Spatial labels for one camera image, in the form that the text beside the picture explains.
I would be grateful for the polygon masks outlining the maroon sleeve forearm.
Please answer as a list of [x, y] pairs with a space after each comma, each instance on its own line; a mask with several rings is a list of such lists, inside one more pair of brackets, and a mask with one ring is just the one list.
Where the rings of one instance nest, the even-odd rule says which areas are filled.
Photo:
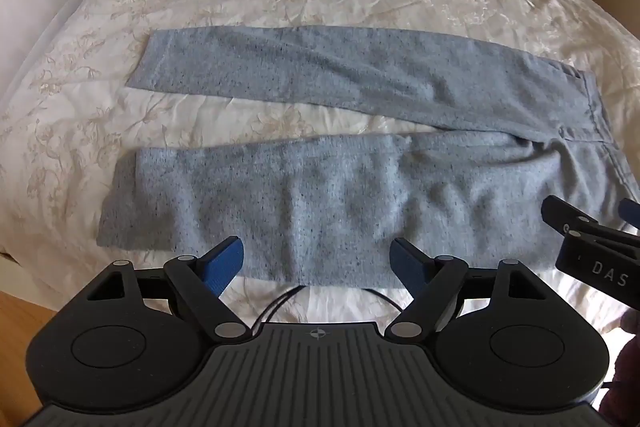
[[611, 386], [599, 412], [614, 426], [638, 426], [640, 417], [639, 312], [627, 310], [620, 327], [634, 338], [628, 341], [615, 362]]

